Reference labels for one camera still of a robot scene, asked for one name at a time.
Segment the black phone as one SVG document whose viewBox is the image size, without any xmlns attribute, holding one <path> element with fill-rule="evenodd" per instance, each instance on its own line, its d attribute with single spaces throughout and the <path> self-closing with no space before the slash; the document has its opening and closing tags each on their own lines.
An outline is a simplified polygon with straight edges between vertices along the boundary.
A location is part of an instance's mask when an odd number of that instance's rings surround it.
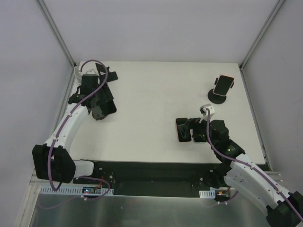
<svg viewBox="0 0 303 227">
<path fill-rule="evenodd" d="M 110 114 L 114 114 L 117 112 L 117 108 L 114 103 L 114 100 L 110 100 L 103 104 L 100 104 L 100 109 L 102 111 L 102 115 L 104 116 L 108 116 Z"/>
</svg>

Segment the silver folding phone stand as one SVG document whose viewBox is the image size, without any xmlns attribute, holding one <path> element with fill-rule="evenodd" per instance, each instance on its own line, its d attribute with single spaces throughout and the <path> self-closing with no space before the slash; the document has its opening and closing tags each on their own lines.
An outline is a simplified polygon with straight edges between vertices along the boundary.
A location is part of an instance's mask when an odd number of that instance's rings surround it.
<svg viewBox="0 0 303 227">
<path fill-rule="evenodd" d="M 80 70 L 79 70 L 78 67 L 74 67 L 73 68 L 73 74 L 74 74 L 74 77 L 75 77 L 77 83 L 80 85 L 81 84 L 82 75 L 81 75 Z"/>
</svg>

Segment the pink-cased phone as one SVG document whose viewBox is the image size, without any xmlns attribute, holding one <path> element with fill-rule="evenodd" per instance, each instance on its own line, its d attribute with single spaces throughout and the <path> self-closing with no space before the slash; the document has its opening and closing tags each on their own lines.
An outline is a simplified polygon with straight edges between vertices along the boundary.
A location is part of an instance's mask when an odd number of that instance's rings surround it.
<svg viewBox="0 0 303 227">
<path fill-rule="evenodd" d="M 226 96 L 233 84 L 234 77 L 222 74 L 215 80 L 215 87 L 213 89 L 213 93 L 219 96 Z"/>
</svg>

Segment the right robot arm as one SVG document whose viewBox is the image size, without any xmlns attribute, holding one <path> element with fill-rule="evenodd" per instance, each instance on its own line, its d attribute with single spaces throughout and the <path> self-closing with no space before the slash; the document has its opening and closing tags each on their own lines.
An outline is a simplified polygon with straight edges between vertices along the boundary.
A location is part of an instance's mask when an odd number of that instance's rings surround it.
<svg viewBox="0 0 303 227">
<path fill-rule="evenodd" d="M 272 227 L 295 227 L 303 221 L 303 196 L 290 192 L 258 167 L 229 137 L 223 120 L 177 118 L 180 142 L 208 142 L 220 165 L 203 177 L 212 188 L 228 185 L 254 203 Z"/>
</svg>

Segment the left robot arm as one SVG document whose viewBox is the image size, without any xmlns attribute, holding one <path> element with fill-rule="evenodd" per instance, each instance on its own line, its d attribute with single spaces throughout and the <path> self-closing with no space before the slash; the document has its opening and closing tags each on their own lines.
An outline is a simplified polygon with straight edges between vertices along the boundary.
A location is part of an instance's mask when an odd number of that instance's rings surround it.
<svg viewBox="0 0 303 227">
<path fill-rule="evenodd" d="M 100 172 L 94 169 L 94 163 L 73 160 L 70 148 L 78 129 L 89 116 L 100 121 L 117 111 L 106 78 L 105 74 L 82 76 L 81 84 L 69 98 L 66 112 L 51 137 L 32 150 L 37 178 L 70 183 L 83 176 L 90 184 L 99 181 Z"/>
</svg>

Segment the white-cased phone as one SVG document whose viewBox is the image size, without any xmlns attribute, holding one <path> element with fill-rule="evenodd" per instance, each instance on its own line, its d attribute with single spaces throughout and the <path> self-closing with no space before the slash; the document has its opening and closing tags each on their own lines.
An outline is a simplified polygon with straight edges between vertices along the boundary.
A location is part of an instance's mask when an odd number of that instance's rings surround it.
<svg viewBox="0 0 303 227">
<path fill-rule="evenodd" d="M 179 142 L 192 141 L 188 118 L 177 118 L 175 120 L 175 123 L 176 123 L 178 141 Z"/>
</svg>

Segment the black round-base phone mount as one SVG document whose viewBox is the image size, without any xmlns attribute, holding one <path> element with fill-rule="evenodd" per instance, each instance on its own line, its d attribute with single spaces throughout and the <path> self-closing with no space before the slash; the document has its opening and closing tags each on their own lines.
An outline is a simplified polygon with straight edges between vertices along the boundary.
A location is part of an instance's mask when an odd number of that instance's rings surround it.
<svg viewBox="0 0 303 227">
<path fill-rule="evenodd" d="M 211 89 L 208 91 L 207 97 L 212 103 L 219 105 L 226 101 L 227 95 L 226 96 L 215 95 L 213 93 L 213 89 Z"/>
</svg>

